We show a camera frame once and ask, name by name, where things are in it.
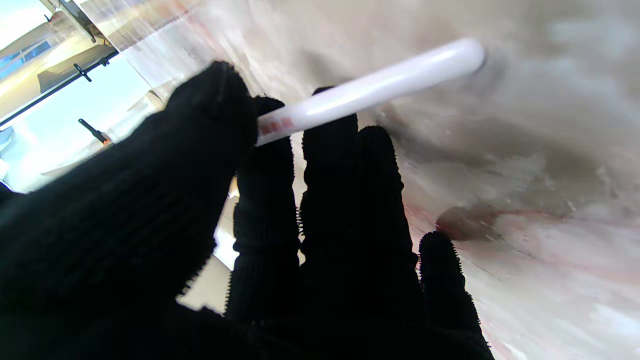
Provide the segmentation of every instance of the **white plastic tube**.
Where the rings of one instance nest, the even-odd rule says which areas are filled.
[[[257,146],[470,74],[483,62],[484,48],[470,38],[422,53],[259,117]]]

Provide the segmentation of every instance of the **dirty surface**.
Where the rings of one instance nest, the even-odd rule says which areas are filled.
[[[394,137],[414,240],[438,218],[461,240],[496,358],[640,356],[637,1],[81,7],[161,97],[224,59],[253,93],[292,103],[459,37],[480,39],[490,59],[477,74],[360,114]]]

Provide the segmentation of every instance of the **window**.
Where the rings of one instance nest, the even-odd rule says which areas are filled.
[[[0,79],[6,78],[19,69],[23,64],[35,59],[38,55],[51,48],[51,45],[46,41],[43,41],[35,47],[34,45],[35,44],[27,46],[20,52],[13,53],[0,59]]]
[[[43,42],[42,44],[34,47],[32,50],[24,53],[24,62],[27,62],[33,58],[35,58],[36,56],[44,53],[45,51],[49,50],[51,48],[51,45],[49,45],[48,42]]]
[[[20,58],[16,60],[18,56],[20,56],[20,53],[13,53],[0,59],[0,79],[6,78],[22,66],[24,59]]]

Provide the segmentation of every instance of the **black handle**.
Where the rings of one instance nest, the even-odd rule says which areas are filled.
[[[107,138],[105,138],[100,131],[94,129],[93,126],[89,125],[89,123],[84,121],[84,119],[78,119],[78,122],[82,124],[82,126],[84,126],[85,129],[89,130],[93,135],[93,137],[100,140],[101,143],[105,143],[106,141],[108,141]]]

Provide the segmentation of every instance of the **black knit glove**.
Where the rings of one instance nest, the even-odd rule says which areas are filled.
[[[257,103],[261,113],[282,105],[262,98]],[[445,235],[422,239],[418,280],[404,185],[387,132],[375,126],[358,132],[357,117],[350,115],[305,131],[303,150],[305,262],[299,268],[289,140],[256,149],[238,172],[234,231],[240,255],[227,316],[247,322],[375,316],[468,332],[486,348]]]
[[[170,300],[211,256],[230,180],[257,139],[243,80],[213,63],[124,141],[0,207],[0,307]]]

